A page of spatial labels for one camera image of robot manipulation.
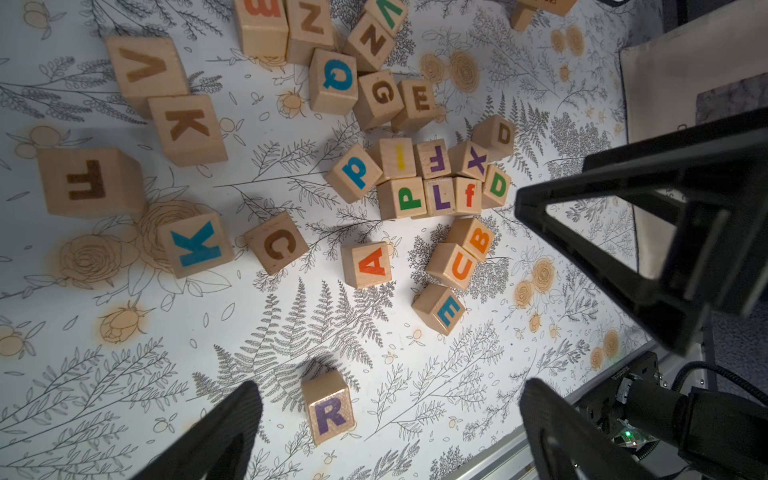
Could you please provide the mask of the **purple F letter block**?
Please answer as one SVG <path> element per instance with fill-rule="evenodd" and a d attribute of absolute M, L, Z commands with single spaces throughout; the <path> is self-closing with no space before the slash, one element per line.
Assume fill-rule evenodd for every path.
<path fill-rule="evenodd" d="M 443 139 L 430 140 L 413 147 L 417 174 L 423 179 L 449 176 L 452 172 L 448 149 Z"/>

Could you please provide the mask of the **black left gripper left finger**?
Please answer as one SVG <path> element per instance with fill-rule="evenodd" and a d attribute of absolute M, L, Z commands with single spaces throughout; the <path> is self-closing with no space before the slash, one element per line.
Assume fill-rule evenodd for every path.
<path fill-rule="evenodd" d="M 242 383 L 137 479 L 242 479 L 263 414 L 258 386 Z"/>

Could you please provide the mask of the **brown E letter block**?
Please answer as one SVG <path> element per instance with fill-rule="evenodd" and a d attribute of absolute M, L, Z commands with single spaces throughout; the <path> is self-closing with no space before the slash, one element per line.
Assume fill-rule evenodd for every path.
<path fill-rule="evenodd" d="M 404 108 L 391 120 L 394 131 L 414 133 L 436 118 L 437 104 L 429 80 L 405 79 L 397 87 Z"/>

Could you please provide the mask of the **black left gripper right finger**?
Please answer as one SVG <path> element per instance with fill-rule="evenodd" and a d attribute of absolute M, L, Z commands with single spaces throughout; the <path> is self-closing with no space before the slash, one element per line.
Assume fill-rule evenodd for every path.
<path fill-rule="evenodd" d="M 603 378 L 590 380 L 566 397 L 539 378 L 525 382 L 519 407 L 541 479 L 576 479 L 578 471 L 590 479 L 654 477 L 575 409 L 575 402 Z"/>

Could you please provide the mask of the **floral patterned table mat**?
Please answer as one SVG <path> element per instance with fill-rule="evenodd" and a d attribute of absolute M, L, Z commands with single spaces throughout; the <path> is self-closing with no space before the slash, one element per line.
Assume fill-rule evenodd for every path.
<path fill-rule="evenodd" d="M 180 168 L 122 97 L 105 39 L 170 38 L 211 97 L 229 159 Z M 444 336 L 413 312 L 451 219 L 384 221 L 325 173 L 363 131 L 310 108 L 309 70 L 245 55 L 229 1 L 1 5 L 1 475 L 127 479 L 241 382 L 265 412 L 252 479 L 440 479 L 520 424 L 532 377 L 568 395 L 646 341 L 512 205 Z M 146 210 L 47 211 L 40 149 L 117 148 Z M 244 234 L 288 212 L 309 250 L 270 276 Z M 218 213 L 234 260 L 176 278 L 162 225 Z M 341 248 L 387 242 L 392 280 L 355 289 Z M 301 385 L 337 370 L 356 425 L 319 446 Z"/>

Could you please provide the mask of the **brown K letter block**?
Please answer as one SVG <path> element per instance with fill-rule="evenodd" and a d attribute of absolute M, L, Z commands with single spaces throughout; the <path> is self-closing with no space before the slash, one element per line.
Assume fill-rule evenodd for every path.
<path fill-rule="evenodd" d="M 218 118 L 207 94 L 148 99 L 165 156 L 178 167 L 226 162 Z"/>

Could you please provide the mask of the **orange U letter block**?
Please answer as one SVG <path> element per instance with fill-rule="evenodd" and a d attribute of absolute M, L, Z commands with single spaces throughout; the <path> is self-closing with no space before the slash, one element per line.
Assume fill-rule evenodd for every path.
<path fill-rule="evenodd" d="M 456 243 L 438 243 L 425 271 L 444 285 L 466 290 L 478 260 Z"/>

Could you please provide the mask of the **purple R letter block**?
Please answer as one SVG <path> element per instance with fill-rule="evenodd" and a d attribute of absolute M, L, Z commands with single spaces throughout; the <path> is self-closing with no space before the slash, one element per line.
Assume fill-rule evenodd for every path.
<path fill-rule="evenodd" d="M 304 382 L 301 389 L 316 446 L 356 425 L 349 386 L 337 370 Z"/>

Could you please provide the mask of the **brown C letter block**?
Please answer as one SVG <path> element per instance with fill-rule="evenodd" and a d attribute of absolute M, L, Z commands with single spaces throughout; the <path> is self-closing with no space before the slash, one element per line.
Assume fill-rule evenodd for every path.
<path fill-rule="evenodd" d="M 270 276 L 276 275 L 309 250 L 304 237 L 286 211 L 248 230 L 244 238 Z"/>

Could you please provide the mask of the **green D letter block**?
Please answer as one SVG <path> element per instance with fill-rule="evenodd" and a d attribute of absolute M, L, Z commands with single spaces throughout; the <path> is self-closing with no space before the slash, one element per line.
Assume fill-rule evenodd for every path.
<path fill-rule="evenodd" d="M 486 169 L 486 177 L 483 182 L 482 208 L 502 208 L 507 203 L 510 187 L 513 185 L 511 177 L 501 170 L 496 164 L 491 164 Z"/>

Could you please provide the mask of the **wooden whiteboard stand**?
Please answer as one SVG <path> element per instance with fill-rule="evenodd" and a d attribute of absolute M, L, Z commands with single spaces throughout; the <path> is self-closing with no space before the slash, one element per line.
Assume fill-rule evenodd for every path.
<path fill-rule="evenodd" d="M 577 0 L 517 0 L 510 16 L 512 28 L 524 31 L 538 11 L 544 11 L 560 17 L 566 16 Z"/>

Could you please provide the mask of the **brown D letter block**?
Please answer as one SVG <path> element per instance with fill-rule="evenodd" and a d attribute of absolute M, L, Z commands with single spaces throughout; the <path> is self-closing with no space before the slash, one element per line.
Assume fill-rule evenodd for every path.
<path fill-rule="evenodd" d="M 500 115 L 493 115 L 478 123 L 472 131 L 472 141 L 488 151 L 491 162 L 512 156 L 516 125 Z"/>

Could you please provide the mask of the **brown N letter block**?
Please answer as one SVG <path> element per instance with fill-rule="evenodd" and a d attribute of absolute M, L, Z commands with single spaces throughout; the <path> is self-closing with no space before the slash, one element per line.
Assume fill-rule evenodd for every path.
<path fill-rule="evenodd" d="M 364 13 L 350 32 L 342 52 L 356 60 L 362 74 L 380 70 L 395 46 L 394 38 L 370 14 Z"/>

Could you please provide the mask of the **blue Q letter block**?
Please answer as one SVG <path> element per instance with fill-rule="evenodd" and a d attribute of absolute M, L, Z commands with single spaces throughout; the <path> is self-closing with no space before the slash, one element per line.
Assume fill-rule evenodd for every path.
<path fill-rule="evenodd" d="M 357 61 L 352 56 L 316 49 L 309 80 L 314 112 L 346 116 L 358 101 Z"/>

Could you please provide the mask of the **brown G letter block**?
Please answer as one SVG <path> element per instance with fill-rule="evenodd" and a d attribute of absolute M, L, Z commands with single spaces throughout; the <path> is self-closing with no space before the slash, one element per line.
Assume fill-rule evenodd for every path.
<path fill-rule="evenodd" d="M 361 130 L 371 130 L 391 121 L 404 109 L 404 102 L 391 70 L 358 78 L 359 99 L 353 112 Z"/>

